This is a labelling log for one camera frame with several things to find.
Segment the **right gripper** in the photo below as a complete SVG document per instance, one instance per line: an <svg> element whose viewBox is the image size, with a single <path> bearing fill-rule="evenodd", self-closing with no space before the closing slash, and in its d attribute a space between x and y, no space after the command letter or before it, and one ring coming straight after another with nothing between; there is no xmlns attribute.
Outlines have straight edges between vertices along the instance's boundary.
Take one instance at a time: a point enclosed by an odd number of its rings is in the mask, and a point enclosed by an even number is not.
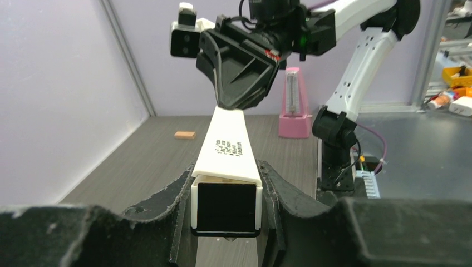
<svg viewBox="0 0 472 267"><path fill-rule="evenodd" d="M200 34L196 67L212 82L218 107L246 110L265 98L276 68L287 67L292 53L292 30L285 20L257 22L247 17L220 15L214 29Z"/></svg>

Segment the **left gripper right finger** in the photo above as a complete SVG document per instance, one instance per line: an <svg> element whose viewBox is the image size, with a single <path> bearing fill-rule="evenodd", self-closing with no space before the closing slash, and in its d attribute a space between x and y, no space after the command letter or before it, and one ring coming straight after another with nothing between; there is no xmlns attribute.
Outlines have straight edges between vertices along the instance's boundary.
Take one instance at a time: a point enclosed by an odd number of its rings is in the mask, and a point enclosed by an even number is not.
<svg viewBox="0 0 472 267"><path fill-rule="evenodd" d="M325 205L258 161L260 266L470 266L471 203L345 197Z"/></svg>

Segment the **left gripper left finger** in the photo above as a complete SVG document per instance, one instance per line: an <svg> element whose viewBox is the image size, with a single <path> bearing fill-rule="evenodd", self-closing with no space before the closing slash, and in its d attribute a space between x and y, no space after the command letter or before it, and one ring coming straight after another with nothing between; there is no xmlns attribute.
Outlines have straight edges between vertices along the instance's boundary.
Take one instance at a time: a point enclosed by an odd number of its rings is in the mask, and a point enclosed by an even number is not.
<svg viewBox="0 0 472 267"><path fill-rule="evenodd" d="M194 266L189 166L121 213L97 205L2 206L2 266Z"/></svg>

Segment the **white black remote cover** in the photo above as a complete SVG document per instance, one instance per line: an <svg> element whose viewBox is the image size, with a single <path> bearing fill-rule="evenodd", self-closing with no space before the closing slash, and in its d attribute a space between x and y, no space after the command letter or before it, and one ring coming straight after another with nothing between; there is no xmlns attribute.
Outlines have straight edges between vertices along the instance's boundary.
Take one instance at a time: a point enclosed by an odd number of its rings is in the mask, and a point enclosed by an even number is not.
<svg viewBox="0 0 472 267"><path fill-rule="evenodd" d="M255 238L262 227L260 177L198 175L191 185L190 229L195 236Z"/></svg>

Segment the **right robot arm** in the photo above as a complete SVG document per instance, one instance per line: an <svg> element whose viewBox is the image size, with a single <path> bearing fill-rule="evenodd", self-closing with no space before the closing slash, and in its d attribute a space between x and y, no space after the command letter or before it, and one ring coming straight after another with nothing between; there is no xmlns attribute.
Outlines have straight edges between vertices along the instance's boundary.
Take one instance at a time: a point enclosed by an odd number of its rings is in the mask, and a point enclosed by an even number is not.
<svg viewBox="0 0 472 267"><path fill-rule="evenodd" d="M385 56L419 17L419 1L335 1L308 8L299 1L250 1L250 17L198 19L196 67L214 85L217 105L227 110L256 107L268 94L278 70L297 53L320 56L350 29L361 37L332 96L318 112L313 134L322 140L321 187L352 191L358 145L356 120L363 97Z"/></svg>

